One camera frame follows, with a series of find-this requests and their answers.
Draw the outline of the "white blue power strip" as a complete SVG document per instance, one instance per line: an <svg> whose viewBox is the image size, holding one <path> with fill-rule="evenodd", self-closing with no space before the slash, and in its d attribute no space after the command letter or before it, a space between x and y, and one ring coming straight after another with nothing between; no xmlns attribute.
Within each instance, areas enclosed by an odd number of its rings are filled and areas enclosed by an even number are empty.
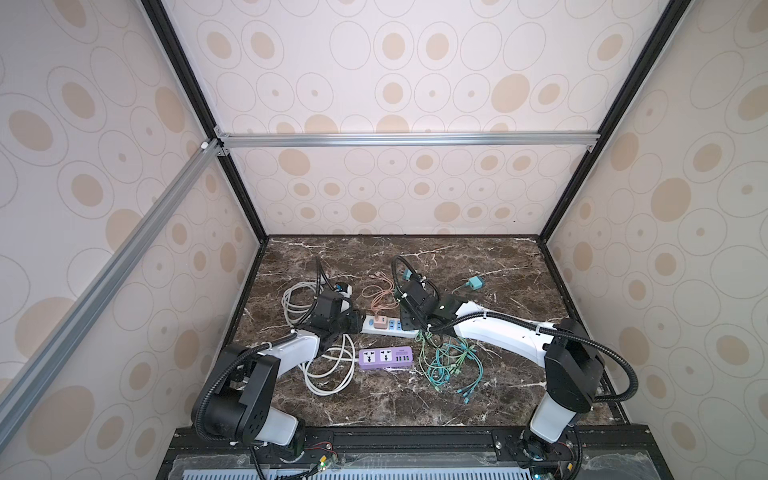
<svg viewBox="0 0 768 480"><path fill-rule="evenodd" d="M368 315L365 324L362 327L362 333L369 335L383 335L399 337L406 339L415 339L418 336L417 330L404 330L402 322L398 318L387 317L389 319L389 328L387 330L376 329L373 326L373 319L377 315Z"/></svg>

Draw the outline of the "pink charger plug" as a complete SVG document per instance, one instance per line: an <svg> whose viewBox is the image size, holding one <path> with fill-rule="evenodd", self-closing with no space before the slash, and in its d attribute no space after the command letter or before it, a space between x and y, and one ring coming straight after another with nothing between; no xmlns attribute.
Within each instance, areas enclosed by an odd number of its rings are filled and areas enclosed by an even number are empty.
<svg viewBox="0 0 768 480"><path fill-rule="evenodd" d="M373 319L373 326L376 329L387 330L389 328L389 319L385 316L377 315Z"/></svg>

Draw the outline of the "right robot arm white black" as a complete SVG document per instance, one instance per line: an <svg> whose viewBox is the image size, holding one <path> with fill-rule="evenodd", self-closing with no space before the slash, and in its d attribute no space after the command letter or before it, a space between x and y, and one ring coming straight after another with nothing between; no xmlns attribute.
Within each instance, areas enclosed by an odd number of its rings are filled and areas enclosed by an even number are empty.
<svg viewBox="0 0 768 480"><path fill-rule="evenodd" d="M545 394L522 435L529 456L557 443L577 416L596 403L624 402L639 388L632 365L613 349L590 339L583 326L566 318L557 324L523 319L441 293L434 282L402 256L392 259L394 299L401 319L423 333L487 343L544 369ZM606 358L626 374L624 391L600 395Z"/></svg>

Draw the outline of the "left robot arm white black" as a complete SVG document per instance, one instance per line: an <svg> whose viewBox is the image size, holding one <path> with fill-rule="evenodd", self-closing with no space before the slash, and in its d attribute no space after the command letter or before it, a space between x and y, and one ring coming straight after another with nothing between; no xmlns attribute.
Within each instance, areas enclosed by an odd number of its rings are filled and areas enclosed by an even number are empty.
<svg viewBox="0 0 768 480"><path fill-rule="evenodd" d="M280 376L328 352L346 335L358 334L364 313L351 300L347 283L332 283L315 259L313 301L291 333L254 347L226 346L195 401L191 420L206 441L263 443L297 456L306 440L305 422L271 406Z"/></svg>

